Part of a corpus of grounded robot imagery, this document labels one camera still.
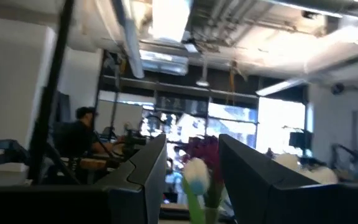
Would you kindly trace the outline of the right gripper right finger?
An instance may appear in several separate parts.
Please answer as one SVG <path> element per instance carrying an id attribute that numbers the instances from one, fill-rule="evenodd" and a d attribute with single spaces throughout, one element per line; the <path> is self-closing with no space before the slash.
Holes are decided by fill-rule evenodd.
<path id="1" fill-rule="evenodd" d="M 316 182 L 227 134 L 219 136 L 221 173 L 238 224 L 311 224 L 310 206 L 286 190 Z"/>

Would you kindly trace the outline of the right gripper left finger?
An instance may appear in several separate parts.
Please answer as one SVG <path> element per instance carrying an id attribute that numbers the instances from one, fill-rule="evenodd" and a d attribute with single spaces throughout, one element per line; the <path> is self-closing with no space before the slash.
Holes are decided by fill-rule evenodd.
<path id="1" fill-rule="evenodd" d="M 98 180 L 104 196 L 96 224 L 158 224 L 167 165 L 166 135 L 149 141 L 116 170 Z"/>

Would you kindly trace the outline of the magenta artificial flower bunch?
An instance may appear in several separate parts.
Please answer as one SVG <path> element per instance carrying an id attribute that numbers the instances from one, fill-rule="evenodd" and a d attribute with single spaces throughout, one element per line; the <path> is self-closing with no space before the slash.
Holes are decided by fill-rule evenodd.
<path id="1" fill-rule="evenodd" d="M 216 136 L 205 136 L 203 139 L 196 138 L 192 149 L 193 157 L 204 161 L 211 172 L 213 180 L 222 184 L 223 177 L 219 160 L 219 140 Z"/>
<path id="2" fill-rule="evenodd" d="M 188 143 L 185 146 L 184 151 L 185 151 L 185 155 L 182 156 L 182 162 L 184 164 L 186 164 L 187 162 L 189 162 L 191 159 L 194 158 L 198 158 L 198 159 L 203 158 L 202 150 L 200 149 L 199 144 L 197 142 Z"/>

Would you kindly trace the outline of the white artificial tulip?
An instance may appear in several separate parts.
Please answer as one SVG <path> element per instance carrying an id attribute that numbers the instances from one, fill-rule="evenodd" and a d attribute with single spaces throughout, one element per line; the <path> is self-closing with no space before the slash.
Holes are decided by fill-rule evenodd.
<path id="1" fill-rule="evenodd" d="M 187 197 L 191 224 L 206 224 L 204 210 L 198 197 L 208 191 L 209 179 L 209 170 L 204 160 L 195 157 L 185 164 L 182 184 Z"/>

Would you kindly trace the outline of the clear glass vase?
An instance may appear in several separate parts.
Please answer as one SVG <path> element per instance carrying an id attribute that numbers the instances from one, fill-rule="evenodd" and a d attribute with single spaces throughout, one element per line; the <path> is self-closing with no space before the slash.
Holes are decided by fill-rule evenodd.
<path id="1" fill-rule="evenodd" d="M 211 186 L 203 195 L 205 224 L 217 224 L 220 206 L 226 197 L 224 185 Z"/>

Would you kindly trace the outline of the person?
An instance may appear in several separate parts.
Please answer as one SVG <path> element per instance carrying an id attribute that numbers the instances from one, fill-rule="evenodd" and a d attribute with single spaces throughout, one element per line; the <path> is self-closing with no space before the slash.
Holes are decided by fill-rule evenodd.
<path id="1" fill-rule="evenodd" d="M 93 118 L 96 108 L 83 106 L 76 110 L 76 120 L 56 123 L 53 127 L 53 144 L 62 156 L 76 157 L 86 152 L 117 152 L 118 145 L 111 142 L 99 142 L 93 131 Z"/>

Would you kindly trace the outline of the ceiling strip light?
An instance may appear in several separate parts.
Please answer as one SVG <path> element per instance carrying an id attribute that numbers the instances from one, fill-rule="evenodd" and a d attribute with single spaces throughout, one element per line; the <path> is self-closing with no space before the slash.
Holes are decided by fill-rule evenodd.
<path id="1" fill-rule="evenodd" d="M 299 95 L 302 86 L 305 84 L 303 78 L 290 78 L 257 90 L 258 96 L 291 98 L 292 95 Z"/>

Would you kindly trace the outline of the white ceiling pipe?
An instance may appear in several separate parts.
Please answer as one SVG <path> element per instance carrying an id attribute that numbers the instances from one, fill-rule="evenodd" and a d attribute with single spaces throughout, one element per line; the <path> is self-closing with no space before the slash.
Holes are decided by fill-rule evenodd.
<path id="1" fill-rule="evenodd" d="M 138 79 L 145 77 L 140 57 L 137 27 L 132 15 L 132 0 L 111 0 L 119 24 L 124 31 L 124 48 L 128 57 L 133 76 Z"/>

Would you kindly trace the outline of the bright ceiling light panel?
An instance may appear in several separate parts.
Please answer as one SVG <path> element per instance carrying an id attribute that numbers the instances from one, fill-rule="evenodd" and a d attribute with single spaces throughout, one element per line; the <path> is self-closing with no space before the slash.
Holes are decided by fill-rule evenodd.
<path id="1" fill-rule="evenodd" d="M 181 42 L 193 0 L 152 0 L 152 36 Z"/>

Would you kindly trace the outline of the black vertical post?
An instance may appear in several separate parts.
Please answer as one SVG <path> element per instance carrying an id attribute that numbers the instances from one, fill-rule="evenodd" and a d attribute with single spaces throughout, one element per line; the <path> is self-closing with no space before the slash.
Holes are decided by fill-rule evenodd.
<path id="1" fill-rule="evenodd" d="M 47 150 L 47 138 L 50 115 L 52 114 L 53 101 L 55 99 L 60 70 L 65 54 L 65 47 L 70 30 L 75 0 L 65 0 L 60 13 L 58 34 L 53 52 L 52 63 L 49 70 L 47 86 L 43 89 L 42 101 L 39 108 L 39 115 L 35 122 L 35 128 L 30 142 L 30 169 L 28 178 L 33 185 L 39 184 L 42 180 L 41 169 L 44 155 Z"/>

